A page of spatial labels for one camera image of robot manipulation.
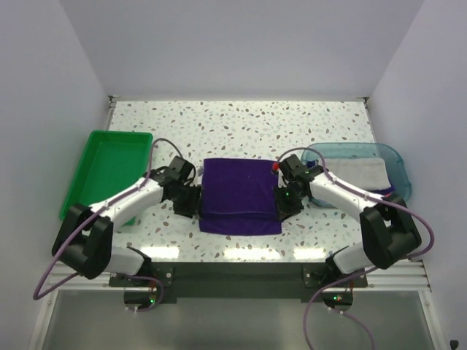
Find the purple towel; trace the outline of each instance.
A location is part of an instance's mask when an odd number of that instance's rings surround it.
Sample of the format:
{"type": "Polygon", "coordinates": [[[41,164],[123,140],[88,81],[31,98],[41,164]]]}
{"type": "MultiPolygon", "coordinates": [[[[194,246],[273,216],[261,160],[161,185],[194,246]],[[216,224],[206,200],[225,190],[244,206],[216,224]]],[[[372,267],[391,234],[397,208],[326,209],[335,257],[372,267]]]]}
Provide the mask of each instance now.
{"type": "Polygon", "coordinates": [[[208,233],[259,236],[282,232],[273,188],[272,160],[204,160],[199,228],[208,233]]]}

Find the green tray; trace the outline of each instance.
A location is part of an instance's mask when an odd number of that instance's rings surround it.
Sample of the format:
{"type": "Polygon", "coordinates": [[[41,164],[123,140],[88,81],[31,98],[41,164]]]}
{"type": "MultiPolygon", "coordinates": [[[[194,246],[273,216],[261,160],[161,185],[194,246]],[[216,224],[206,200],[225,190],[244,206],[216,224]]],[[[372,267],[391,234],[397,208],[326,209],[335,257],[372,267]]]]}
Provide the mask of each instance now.
{"type": "MultiPolygon", "coordinates": [[[[82,152],[72,184],[61,208],[89,206],[131,186],[146,171],[153,135],[120,131],[93,131],[82,152]]],[[[127,225],[134,224],[134,218],[127,225]]]]}

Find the white cloth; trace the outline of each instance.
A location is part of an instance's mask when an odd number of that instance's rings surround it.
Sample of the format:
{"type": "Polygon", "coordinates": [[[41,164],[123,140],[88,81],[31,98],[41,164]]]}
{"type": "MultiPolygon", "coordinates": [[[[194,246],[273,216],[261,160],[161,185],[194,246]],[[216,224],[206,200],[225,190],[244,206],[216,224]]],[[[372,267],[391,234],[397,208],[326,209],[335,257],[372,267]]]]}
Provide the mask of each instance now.
{"type": "Polygon", "coordinates": [[[326,158],[326,168],[340,179],[363,190],[386,190],[391,187],[382,158],[326,158]]]}

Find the white wall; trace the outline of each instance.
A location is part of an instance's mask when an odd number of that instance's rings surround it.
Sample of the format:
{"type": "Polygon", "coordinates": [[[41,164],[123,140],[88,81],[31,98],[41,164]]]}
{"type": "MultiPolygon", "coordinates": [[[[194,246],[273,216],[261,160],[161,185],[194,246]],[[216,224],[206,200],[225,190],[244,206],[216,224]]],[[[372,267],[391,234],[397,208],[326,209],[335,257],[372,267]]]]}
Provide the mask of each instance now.
{"type": "Polygon", "coordinates": [[[369,96],[422,0],[61,0],[110,95],[369,96]]]}
{"type": "Polygon", "coordinates": [[[448,339],[467,346],[467,2],[425,0],[370,98],[377,140],[406,161],[410,206],[437,240],[424,258],[448,339]]]}
{"type": "Polygon", "coordinates": [[[107,97],[56,0],[0,2],[0,349],[27,349],[58,212],[107,97]]]}

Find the terrazzo table surface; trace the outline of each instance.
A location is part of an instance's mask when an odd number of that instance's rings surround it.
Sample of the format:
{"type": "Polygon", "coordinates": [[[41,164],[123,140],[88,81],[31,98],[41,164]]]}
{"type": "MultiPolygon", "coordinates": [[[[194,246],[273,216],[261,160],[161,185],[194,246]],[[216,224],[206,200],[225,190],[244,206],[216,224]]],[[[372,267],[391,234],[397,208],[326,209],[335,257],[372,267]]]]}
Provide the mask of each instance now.
{"type": "MultiPolygon", "coordinates": [[[[374,142],[363,102],[118,101],[109,129],[170,139],[196,167],[204,158],[273,160],[316,142],[374,142]]],[[[153,168],[168,165],[173,156],[161,142],[153,168]]],[[[307,201],[304,211],[282,223],[280,235],[202,233],[198,220],[175,215],[166,201],[113,236],[115,246],[131,245],[153,261],[180,262],[320,262],[359,241],[354,219],[307,201]]]]}

